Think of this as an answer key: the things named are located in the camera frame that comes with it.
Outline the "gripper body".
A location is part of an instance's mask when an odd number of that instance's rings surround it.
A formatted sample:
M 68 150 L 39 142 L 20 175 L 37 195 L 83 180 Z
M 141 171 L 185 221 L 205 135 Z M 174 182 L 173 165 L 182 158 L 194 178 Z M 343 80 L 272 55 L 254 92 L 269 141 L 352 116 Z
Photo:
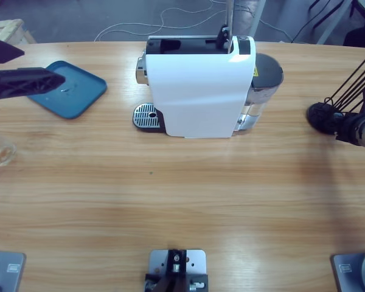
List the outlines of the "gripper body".
M 364 114 L 346 113 L 339 122 L 336 140 L 350 144 L 358 144 L 359 142 L 356 138 L 356 127 L 363 119 Z

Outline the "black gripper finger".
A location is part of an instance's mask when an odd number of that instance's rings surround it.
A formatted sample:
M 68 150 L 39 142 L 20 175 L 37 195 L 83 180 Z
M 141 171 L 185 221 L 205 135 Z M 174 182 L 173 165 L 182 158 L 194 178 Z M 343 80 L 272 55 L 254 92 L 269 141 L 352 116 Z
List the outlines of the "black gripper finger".
M 0 40 L 0 64 L 14 60 L 24 54 L 23 50 Z
M 0 70 L 0 99 L 45 94 L 64 82 L 64 76 L 46 68 Z

